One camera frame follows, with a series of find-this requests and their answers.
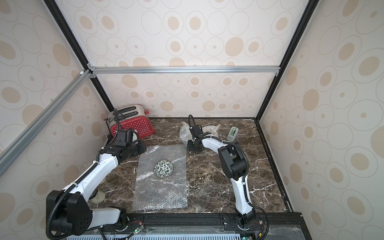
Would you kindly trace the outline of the bubble wrap sheet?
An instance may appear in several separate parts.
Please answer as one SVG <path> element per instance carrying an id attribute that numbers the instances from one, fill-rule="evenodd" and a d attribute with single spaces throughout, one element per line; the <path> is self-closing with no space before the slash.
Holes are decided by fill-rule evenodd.
<path id="1" fill-rule="evenodd" d="M 192 134 L 190 132 L 190 126 L 186 122 L 182 122 L 182 127 L 180 128 L 179 132 L 179 139 L 182 141 L 182 143 L 187 146 L 188 141 L 192 140 Z"/>
<path id="2" fill-rule="evenodd" d="M 216 126 L 213 126 L 213 125 L 205 126 L 205 127 L 203 127 L 203 132 L 204 133 L 209 132 L 218 138 L 219 137 L 218 130 L 219 130 L 220 126 L 221 126 L 221 124 L 218 124 Z"/>
<path id="3" fill-rule="evenodd" d="M 184 145 L 150 146 L 139 158 L 132 209 L 156 211 L 188 206 L 187 149 Z M 154 166 L 162 160 L 174 166 L 168 178 L 157 178 Z"/>

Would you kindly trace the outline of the black white patterned bowl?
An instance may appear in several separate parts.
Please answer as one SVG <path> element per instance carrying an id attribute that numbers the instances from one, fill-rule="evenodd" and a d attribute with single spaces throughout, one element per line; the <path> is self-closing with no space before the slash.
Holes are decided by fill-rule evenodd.
<path id="1" fill-rule="evenodd" d="M 162 160 L 154 166 L 154 175 L 157 178 L 168 178 L 174 171 L 174 166 L 170 161 Z"/>

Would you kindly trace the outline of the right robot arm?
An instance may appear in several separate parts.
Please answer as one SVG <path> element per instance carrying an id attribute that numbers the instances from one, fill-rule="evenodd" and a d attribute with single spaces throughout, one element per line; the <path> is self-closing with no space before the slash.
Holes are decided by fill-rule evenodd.
<path id="1" fill-rule="evenodd" d="M 210 132 L 204 132 L 200 125 L 189 126 L 192 139 L 188 141 L 187 148 L 191 152 L 199 153 L 203 149 L 209 149 L 219 155 L 220 163 L 225 176 L 231 181 L 234 188 L 236 200 L 236 213 L 238 225 L 248 228 L 253 223 L 261 225 L 257 217 L 261 214 L 265 216 L 265 233 L 269 230 L 269 219 L 266 211 L 253 205 L 248 186 L 249 161 L 242 148 L 234 143 L 223 141 Z"/>

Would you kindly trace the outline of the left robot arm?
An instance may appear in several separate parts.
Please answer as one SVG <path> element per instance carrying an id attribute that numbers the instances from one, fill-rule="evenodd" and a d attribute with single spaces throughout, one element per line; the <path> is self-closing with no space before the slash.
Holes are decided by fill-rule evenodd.
<path id="1" fill-rule="evenodd" d="M 118 231 L 128 227 L 124 208 L 108 207 L 90 209 L 88 201 L 102 180 L 128 158 L 135 158 L 146 151 L 134 129 L 117 130 L 115 136 L 102 147 L 90 167 L 61 191 L 52 191 L 46 198 L 46 236 L 61 240 L 71 235 L 106 225 L 117 226 Z"/>

